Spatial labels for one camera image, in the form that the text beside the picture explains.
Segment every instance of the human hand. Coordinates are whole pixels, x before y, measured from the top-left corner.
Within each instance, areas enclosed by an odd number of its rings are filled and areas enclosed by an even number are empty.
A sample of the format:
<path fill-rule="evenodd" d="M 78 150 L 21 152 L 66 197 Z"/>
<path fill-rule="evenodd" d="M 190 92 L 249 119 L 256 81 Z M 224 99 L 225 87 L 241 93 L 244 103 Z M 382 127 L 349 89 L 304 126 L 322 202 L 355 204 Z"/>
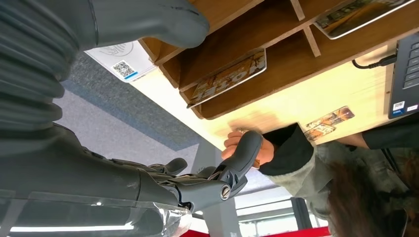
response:
<path fill-rule="evenodd" d="M 228 134 L 228 139 L 224 142 L 226 149 L 221 153 L 221 157 L 223 159 L 228 159 L 230 158 L 230 156 L 234 154 L 242 136 L 243 133 L 239 131 L 230 132 Z M 272 161 L 272 159 L 274 158 L 274 152 L 274 145 L 264 138 L 262 146 L 260 147 L 260 151 L 257 154 L 256 160 L 259 161 L 260 165 L 268 163 Z"/>

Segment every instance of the wooden shelf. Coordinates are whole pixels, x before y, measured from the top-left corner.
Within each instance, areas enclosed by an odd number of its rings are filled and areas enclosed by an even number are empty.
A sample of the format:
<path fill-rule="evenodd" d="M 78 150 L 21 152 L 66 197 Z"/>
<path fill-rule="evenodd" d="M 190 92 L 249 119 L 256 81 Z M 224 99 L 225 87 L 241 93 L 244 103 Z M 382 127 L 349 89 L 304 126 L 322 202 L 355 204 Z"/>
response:
<path fill-rule="evenodd" d="M 190 0 L 190 2 L 208 19 L 209 34 L 225 26 L 263 0 Z M 158 39 L 140 40 L 156 65 L 161 65 L 175 57 L 184 48 L 178 48 Z"/>
<path fill-rule="evenodd" d="M 347 0 L 300 1 L 305 19 L 299 21 L 289 0 L 265 0 L 205 42 L 180 54 L 179 89 L 185 91 L 255 50 L 268 48 L 312 24 L 318 15 Z"/>
<path fill-rule="evenodd" d="M 419 1 L 416 1 L 336 40 L 326 38 L 315 27 L 311 27 L 322 53 L 317 58 L 313 57 L 302 32 L 284 39 L 267 49 L 268 69 L 264 73 L 203 103 L 200 108 L 201 116 L 214 119 L 389 42 L 402 39 L 419 31 L 418 16 Z"/>

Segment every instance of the wooden table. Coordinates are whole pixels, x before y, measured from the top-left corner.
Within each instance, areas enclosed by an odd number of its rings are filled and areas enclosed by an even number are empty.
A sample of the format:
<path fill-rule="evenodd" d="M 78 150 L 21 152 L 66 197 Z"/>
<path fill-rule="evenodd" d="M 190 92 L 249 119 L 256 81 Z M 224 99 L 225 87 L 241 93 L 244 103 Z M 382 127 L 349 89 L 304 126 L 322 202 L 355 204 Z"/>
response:
<path fill-rule="evenodd" d="M 392 44 L 357 61 L 366 65 L 394 52 Z M 186 109 L 179 91 L 159 70 L 131 85 L 222 150 L 227 134 L 236 128 L 265 133 L 295 122 L 303 127 L 343 106 L 348 106 L 355 117 L 336 125 L 336 131 L 317 140 L 317 144 L 386 123 L 392 73 L 393 65 L 360 70 L 349 62 L 214 120 L 199 119 Z"/>

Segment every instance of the card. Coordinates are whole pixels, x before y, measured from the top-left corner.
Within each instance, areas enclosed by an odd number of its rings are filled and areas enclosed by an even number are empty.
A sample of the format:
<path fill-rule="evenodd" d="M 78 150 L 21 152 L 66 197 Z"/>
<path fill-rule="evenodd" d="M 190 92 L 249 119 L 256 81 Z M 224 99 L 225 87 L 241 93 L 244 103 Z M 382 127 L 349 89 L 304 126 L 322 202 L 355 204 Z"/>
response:
<path fill-rule="evenodd" d="M 306 125 L 308 129 L 313 129 L 316 126 L 320 124 L 326 124 L 329 126 L 334 126 L 338 123 L 341 123 L 343 121 L 349 120 L 351 118 L 355 117 L 353 112 L 347 107 L 342 107 L 336 111 L 333 111 L 332 113 L 323 116 L 319 118 L 318 120 L 315 120 L 309 124 Z"/>
<path fill-rule="evenodd" d="M 319 18 L 315 25 L 328 38 L 337 39 L 366 26 L 415 0 L 355 0 Z"/>
<path fill-rule="evenodd" d="M 195 107 L 266 70 L 266 50 L 258 52 L 199 83 L 187 108 Z"/>
<path fill-rule="evenodd" d="M 319 124 L 316 127 L 305 132 L 305 136 L 309 141 L 316 141 L 317 139 L 335 131 L 336 128 L 327 124 Z"/>

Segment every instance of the white sign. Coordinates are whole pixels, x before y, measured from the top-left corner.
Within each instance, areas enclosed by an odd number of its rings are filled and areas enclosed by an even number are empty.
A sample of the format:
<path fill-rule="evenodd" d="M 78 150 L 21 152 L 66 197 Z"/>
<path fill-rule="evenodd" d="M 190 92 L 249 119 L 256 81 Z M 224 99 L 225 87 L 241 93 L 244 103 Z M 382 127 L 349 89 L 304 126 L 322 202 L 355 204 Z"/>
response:
<path fill-rule="evenodd" d="M 94 48 L 85 53 L 127 83 L 145 76 L 156 68 L 138 41 Z"/>

